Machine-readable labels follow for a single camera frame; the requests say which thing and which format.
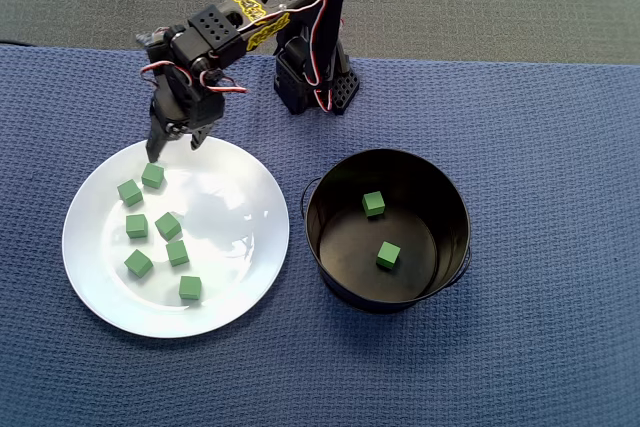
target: screw hole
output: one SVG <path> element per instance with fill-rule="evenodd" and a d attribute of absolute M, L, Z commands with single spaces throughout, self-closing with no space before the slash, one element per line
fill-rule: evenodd
<path fill-rule="evenodd" d="M 242 25 L 242 16 L 237 12 L 227 14 L 227 20 L 231 22 L 234 27 L 240 27 Z"/>

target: robotic arm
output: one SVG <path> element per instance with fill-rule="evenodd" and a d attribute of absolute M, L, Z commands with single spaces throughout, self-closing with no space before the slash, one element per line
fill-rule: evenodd
<path fill-rule="evenodd" d="M 225 0 L 188 20 L 188 26 L 139 35 L 153 72 L 149 161 L 167 141 L 191 131 L 200 147 L 224 114 L 224 94 L 245 93 L 223 69 L 277 34 L 274 87 L 292 114 L 319 106 L 343 114 L 360 86 L 338 34 L 343 0 L 289 0 L 275 8 L 268 0 Z"/>

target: black metal bucket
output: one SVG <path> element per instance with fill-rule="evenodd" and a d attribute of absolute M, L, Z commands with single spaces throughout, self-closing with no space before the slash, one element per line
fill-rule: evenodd
<path fill-rule="evenodd" d="M 306 215 L 304 197 L 311 195 Z M 384 214 L 362 196 L 380 191 Z M 399 150 L 368 150 L 333 167 L 300 202 L 307 241 L 326 285 L 352 306 L 398 312 L 455 284 L 471 264 L 471 223 L 449 178 Z M 376 265 L 382 242 L 400 247 L 392 270 Z"/>

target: white plate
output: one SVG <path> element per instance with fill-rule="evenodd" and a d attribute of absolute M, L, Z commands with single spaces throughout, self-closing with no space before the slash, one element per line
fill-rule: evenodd
<path fill-rule="evenodd" d="M 289 244 L 289 216 L 271 173 L 239 147 L 190 136 L 169 142 L 159 190 L 143 186 L 145 142 L 121 150 L 80 187 L 64 223 L 64 265 L 82 301 L 110 324 L 148 337 L 186 337 L 217 329 L 248 311 L 275 280 Z M 126 207 L 117 186 L 133 179 L 143 201 Z M 171 267 L 155 226 L 165 212 L 182 225 L 190 262 Z M 146 239 L 129 239 L 125 218 L 145 214 Z M 139 249 L 153 262 L 141 279 L 124 265 Z M 202 279 L 199 301 L 180 299 L 182 275 Z"/>

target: plate rim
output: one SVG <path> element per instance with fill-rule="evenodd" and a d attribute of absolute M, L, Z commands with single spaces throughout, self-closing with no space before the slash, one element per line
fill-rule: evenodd
<path fill-rule="evenodd" d="M 191 136 L 191 134 L 187 134 L 185 135 L 183 138 L 186 138 L 187 136 Z M 143 144 L 146 142 L 146 140 L 141 140 L 139 142 L 135 142 L 133 144 L 128 145 L 127 147 L 124 147 L 123 149 L 118 150 L 117 152 L 113 153 L 112 155 L 110 155 L 109 157 L 107 157 L 105 160 L 103 160 L 102 162 L 100 162 L 100 165 L 98 165 L 95 169 L 93 169 L 93 171 L 87 176 L 86 179 L 84 179 L 84 181 L 82 182 L 82 184 L 80 184 L 80 187 L 78 187 L 78 190 L 76 191 L 76 193 L 73 196 L 73 199 L 71 200 L 71 203 L 69 204 L 69 207 L 67 208 L 67 213 L 64 217 L 64 224 L 62 226 L 62 236 L 61 236 L 61 243 L 60 243 L 60 247 L 61 247 L 61 251 L 62 251 L 62 263 L 64 264 L 64 270 L 65 273 L 67 274 L 67 279 L 69 279 L 69 283 L 71 284 L 71 287 L 73 288 L 76 296 L 82 301 L 82 303 L 91 311 L 93 312 L 95 315 L 97 315 L 100 319 L 102 319 L 104 322 L 106 322 L 107 324 L 116 327 L 117 329 L 120 329 L 124 332 L 128 332 L 130 334 L 134 334 L 134 335 L 139 335 L 141 337 L 146 337 L 146 338 L 151 338 L 151 339 L 183 339 L 183 338 L 188 338 L 188 337 L 195 337 L 197 335 L 202 335 L 202 334 L 206 334 L 209 332 L 213 332 L 214 330 L 218 330 L 226 325 L 229 325 L 230 323 L 238 320 L 240 317 L 242 317 L 244 314 L 246 314 L 247 312 L 249 312 L 251 309 L 253 309 L 256 304 L 258 302 L 260 302 L 260 300 L 262 300 L 262 298 L 267 294 L 267 292 L 269 291 L 269 289 L 271 289 L 271 287 L 273 286 L 273 284 L 275 283 L 276 279 L 278 278 L 278 276 L 280 275 L 280 271 L 282 270 L 282 267 L 284 265 L 284 262 L 287 258 L 287 254 L 289 253 L 289 242 L 291 241 L 291 220 L 289 218 L 289 208 L 287 207 L 287 199 L 284 197 L 284 193 L 282 192 L 282 188 L 280 187 L 280 184 L 278 183 L 278 181 L 276 180 L 276 178 L 274 177 L 274 175 L 271 173 L 271 171 L 269 169 L 267 169 L 267 167 L 260 161 L 260 159 L 258 159 L 255 155 L 253 155 L 251 152 L 243 149 L 242 147 L 239 147 L 231 142 L 228 142 L 226 140 L 223 139 L 219 139 L 217 137 L 209 137 L 208 138 L 209 141 L 216 141 L 216 142 L 222 142 L 224 144 L 228 144 L 229 146 L 231 146 L 232 148 L 235 149 L 239 149 L 242 152 L 244 152 L 245 154 L 251 156 L 256 162 L 258 162 L 258 164 L 260 164 L 262 166 L 263 169 L 265 169 L 267 171 L 267 173 L 271 176 L 271 178 L 273 179 L 273 181 L 275 182 L 276 186 L 278 187 L 278 190 L 280 191 L 280 195 L 282 196 L 282 200 L 283 200 L 283 204 L 284 204 L 284 209 L 285 209 L 285 213 L 286 213 L 286 217 L 287 217 L 287 243 L 284 249 L 284 253 L 282 254 L 282 259 L 280 259 L 278 261 L 278 263 L 280 264 L 275 275 L 273 276 L 273 278 L 271 279 L 271 281 L 269 282 L 268 285 L 265 286 L 265 289 L 260 293 L 260 295 L 256 296 L 256 299 L 254 302 L 251 303 L 251 305 L 249 305 L 246 310 L 244 310 L 241 314 L 239 314 L 238 316 L 234 317 L 233 319 L 217 326 L 214 328 L 207 328 L 206 330 L 202 330 L 199 332 L 194 332 L 194 333 L 187 333 L 187 334 L 179 334 L 179 335 L 160 335 L 160 334 L 156 334 L 156 335 L 152 335 L 152 334 L 148 334 L 148 333 L 141 333 L 141 332 L 136 332 L 134 330 L 125 328 L 123 326 L 120 325 L 116 325 L 114 322 L 108 320 L 107 318 L 105 318 L 100 312 L 98 312 L 97 310 L 95 310 L 91 305 L 89 305 L 87 299 L 84 298 L 84 296 L 82 296 L 78 290 L 78 288 L 76 287 L 76 285 L 73 282 L 72 276 L 69 274 L 69 267 L 67 266 L 67 260 L 65 258 L 65 232 L 67 229 L 67 222 L 69 220 L 69 213 L 71 212 L 71 207 L 73 206 L 74 202 L 76 201 L 76 198 L 78 197 L 78 195 L 80 194 L 80 191 L 82 190 L 82 188 L 84 187 L 84 185 L 89 181 L 89 179 L 100 169 L 100 167 L 102 167 L 106 162 L 108 162 L 109 160 L 111 160 L 112 157 L 118 155 L 121 152 L 124 152 L 125 150 L 128 149 L 132 149 L 137 145 Z"/>

